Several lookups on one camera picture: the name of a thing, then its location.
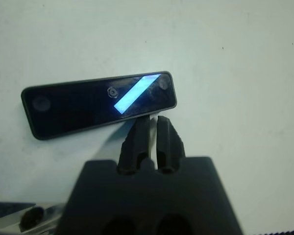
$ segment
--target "white surface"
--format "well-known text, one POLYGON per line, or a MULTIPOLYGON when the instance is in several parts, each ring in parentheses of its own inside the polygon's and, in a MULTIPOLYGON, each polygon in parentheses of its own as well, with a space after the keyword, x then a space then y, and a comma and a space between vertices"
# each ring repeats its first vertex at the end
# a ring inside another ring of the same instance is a hole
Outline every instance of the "white surface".
POLYGON ((294 0, 0 0, 0 200, 65 202, 126 135, 35 140, 23 88, 162 70, 178 99, 162 114, 213 158, 246 234, 293 230, 294 0))

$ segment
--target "circular sensor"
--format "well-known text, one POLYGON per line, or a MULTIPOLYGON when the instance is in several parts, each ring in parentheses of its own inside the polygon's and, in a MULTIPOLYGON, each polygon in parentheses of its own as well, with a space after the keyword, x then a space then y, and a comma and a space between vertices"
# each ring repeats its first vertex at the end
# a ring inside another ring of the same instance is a hole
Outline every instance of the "circular sensor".
POLYGON ((50 109, 51 102, 47 97, 39 95, 33 99, 32 105, 35 110, 39 112, 46 112, 50 109))
POLYGON ((159 80, 159 87, 162 90, 166 90, 168 88, 168 84, 163 78, 159 80))
POLYGON ((109 97, 111 98, 117 98, 119 95, 118 91, 113 87, 109 87, 107 91, 108 91, 109 97))

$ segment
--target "metal object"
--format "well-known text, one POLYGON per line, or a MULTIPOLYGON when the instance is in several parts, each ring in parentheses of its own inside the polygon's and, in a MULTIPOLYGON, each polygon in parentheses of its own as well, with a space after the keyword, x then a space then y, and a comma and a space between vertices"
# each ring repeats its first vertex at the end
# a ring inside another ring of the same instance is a hole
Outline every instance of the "metal object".
POLYGON ((53 234, 55 227, 62 215, 65 204, 47 204, 39 203, 0 218, 0 233, 14 234, 53 234), (44 211, 43 217, 38 221, 37 225, 32 228, 24 228, 21 226, 22 219, 26 213, 41 208, 44 211))

